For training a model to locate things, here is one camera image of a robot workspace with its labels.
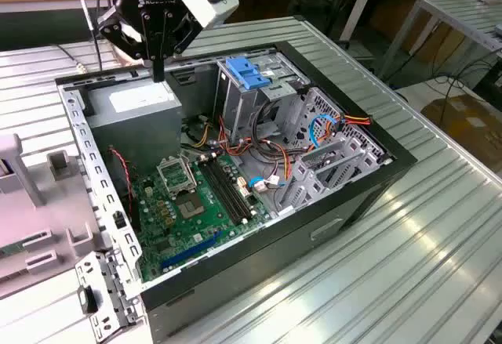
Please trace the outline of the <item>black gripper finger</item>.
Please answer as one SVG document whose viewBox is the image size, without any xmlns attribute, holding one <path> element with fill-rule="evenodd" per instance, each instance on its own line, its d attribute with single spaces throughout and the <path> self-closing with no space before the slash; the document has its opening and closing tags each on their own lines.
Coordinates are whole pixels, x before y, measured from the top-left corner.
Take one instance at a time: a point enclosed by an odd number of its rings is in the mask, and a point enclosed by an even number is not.
<svg viewBox="0 0 502 344">
<path fill-rule="evenodd" d="M 165 11 L 157 60 L 157 82 L 165 80 L 165 63 L 180 55 L 201 32 L 201 24 L 190 13 L 175 17 Z"/>
<path fill-rule="evenodd" d="M 111 44 L 133 60 L 142 60 L 150 69 L 153 82 L 158 82 L 158 43 L 150 38 L 149 15 L 140 15 L 140 32 L 128 25 L 115 7 L 99 18 L 99 32 Z"/>
</svg>

